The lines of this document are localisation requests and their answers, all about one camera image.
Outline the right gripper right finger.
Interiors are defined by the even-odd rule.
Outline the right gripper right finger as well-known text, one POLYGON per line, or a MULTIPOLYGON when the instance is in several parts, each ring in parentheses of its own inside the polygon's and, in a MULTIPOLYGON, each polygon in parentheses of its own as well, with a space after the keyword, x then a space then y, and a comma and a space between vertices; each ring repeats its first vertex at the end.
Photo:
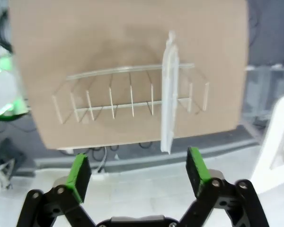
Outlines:
POLYGON ((240 179, 231 184, 213 177, 198 148, 189 147, 186 172, 195 195, 179 227, 202 227, 214 209, 224 210, 233 227, 267 227, 263 207, 251 181, 240 179))

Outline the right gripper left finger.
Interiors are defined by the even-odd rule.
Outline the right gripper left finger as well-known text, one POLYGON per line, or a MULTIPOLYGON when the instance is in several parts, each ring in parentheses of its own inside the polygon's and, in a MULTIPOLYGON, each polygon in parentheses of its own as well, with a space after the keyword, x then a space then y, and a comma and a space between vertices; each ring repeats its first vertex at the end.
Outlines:
POLYGON ((82 208, 91 169, 87 155, 76 156, 63 182, 44 193, 30 190, 18 218, 18 227, 52 227, 58 216, 67 218, 72 227, 93 227, 94 221, 82 208))

